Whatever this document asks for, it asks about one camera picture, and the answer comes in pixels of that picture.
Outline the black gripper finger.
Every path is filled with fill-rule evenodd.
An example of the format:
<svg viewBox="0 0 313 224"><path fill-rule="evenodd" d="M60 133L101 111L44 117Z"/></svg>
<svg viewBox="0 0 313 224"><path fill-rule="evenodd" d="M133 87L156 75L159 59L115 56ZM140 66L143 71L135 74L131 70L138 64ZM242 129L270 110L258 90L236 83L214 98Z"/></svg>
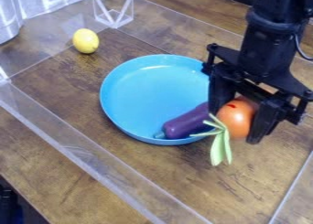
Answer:
<svg viewBox="0 0 313 224"><path fill-rule="evenodd" d="M222 105L235 96L234 83L216 74L210 76L208 81L208 111L216 114Z"/></svg>
<svg viewBox="0 0 313 224"><path fill-rule="evenodd" d="M249 136L246 142L257 144L266 135L269 135L277 127L277 124L285 119L287 107L290 103L287 99L267 99L261 101L258 110L254 114Z"/></svg>

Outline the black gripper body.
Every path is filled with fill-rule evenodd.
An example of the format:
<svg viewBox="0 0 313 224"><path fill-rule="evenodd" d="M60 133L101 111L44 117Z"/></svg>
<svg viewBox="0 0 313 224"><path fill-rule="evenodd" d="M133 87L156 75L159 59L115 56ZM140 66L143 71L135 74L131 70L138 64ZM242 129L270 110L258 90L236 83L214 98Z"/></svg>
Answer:
<svg viewBox="0 0 313 224"><path fill-rule="evenodd" d="M313 101L313 92L291 75L290 65L299 50L306 20L279 21L250 11L247 22L241 49L218 44L206 47L208 57L203 72L208 78L216 74L230 80L235 93L257 103L290 98L283 120L299 123L306 105Z"/></svg>

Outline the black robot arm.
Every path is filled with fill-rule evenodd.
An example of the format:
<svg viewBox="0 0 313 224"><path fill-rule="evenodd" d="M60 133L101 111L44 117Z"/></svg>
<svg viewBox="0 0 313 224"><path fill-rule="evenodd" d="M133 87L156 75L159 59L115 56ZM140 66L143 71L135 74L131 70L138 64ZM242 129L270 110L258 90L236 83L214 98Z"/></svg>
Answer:
<svg viewBox="0 0 313 224"><path fill-rule="evenodd" d="M238 93L259 104L246 138L250 144L257 144L281 121L299 123L313 101L313 90L290 72L311 17L313 0L251 0L241 49L215 43L206 46L210 112L216 113Z"/></svg>

